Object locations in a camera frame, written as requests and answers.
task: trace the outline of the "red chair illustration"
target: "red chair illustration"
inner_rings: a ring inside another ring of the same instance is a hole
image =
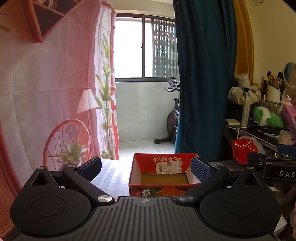
[[[43,165],[49,171],[57,171],[63,165],[56,155],[67,152],[66,145],[80,144],[88,148],[82,163],[91,159],[91,139],[85,124],[77,119],[68,119],[60,123],[49,135],[43,150]]]

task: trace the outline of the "yellow wall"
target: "yellow wall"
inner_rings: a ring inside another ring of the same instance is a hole
[[[277,76],[287,62],[296,63],[296,13],[283,0],[245,2],[254,39],[254,82],[261,83],[268,71]]]

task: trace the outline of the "jar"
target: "jar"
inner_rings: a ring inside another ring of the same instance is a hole
[[[278,143],[289,146],[293,145],[291,132],[281,130],[279,133]]]

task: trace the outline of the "red plastic bag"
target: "red plastic bag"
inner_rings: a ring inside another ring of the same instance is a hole
[[[252,139],[241,138],[231,141],[232,155],[239,164],[247,165],[247,155],[249,152],[259,152]]]

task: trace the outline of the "round mirror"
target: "round mirror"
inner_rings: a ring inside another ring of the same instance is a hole
[[[289,62],[284,69],[285,82],[289,87],[296,87],[296,63]]]

